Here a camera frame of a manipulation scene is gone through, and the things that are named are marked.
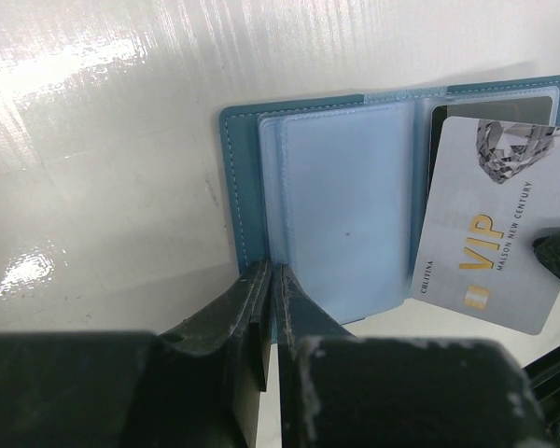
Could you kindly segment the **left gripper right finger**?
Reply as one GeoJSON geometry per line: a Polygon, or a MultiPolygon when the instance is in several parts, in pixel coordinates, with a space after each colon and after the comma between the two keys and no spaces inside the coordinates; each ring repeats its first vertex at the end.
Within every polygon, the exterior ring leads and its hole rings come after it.
{"type": "Polygon", "coordinates": [[[273,275],[286,447],[543,447],[528,378],[483,339],[361,338],[273,275]]]}

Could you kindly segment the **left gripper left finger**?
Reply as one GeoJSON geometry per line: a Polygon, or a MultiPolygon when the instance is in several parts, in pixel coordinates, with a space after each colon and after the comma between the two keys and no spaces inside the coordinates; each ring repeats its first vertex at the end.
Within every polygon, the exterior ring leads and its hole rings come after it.
{"type": "Polygon", "coordinates": [[[0,333],[0,447],[252,447],[272,264],[163,334],[0,333]]]}

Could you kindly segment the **silver VIP credit card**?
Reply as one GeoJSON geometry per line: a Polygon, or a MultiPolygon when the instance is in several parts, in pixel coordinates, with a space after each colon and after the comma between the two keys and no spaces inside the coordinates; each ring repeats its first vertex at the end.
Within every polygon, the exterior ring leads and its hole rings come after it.
{"type": "Polygon", "coordinates": [[[413,271],[414,299],[529,335],[560,291],[533,244],[560,230],[560,127],[450,117],[413,271]]]}

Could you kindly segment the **blue card holder wallet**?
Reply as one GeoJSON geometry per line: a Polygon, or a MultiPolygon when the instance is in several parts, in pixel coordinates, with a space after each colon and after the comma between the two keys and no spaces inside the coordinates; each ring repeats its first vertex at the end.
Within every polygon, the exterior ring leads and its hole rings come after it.
{"type": "Polygon", "coordinates": [[[241,271],[286,264],[342,324],[401,306],[426,207],[432,111],[549,96],[560,75],[235,105],[218,118],[241,271]]]}

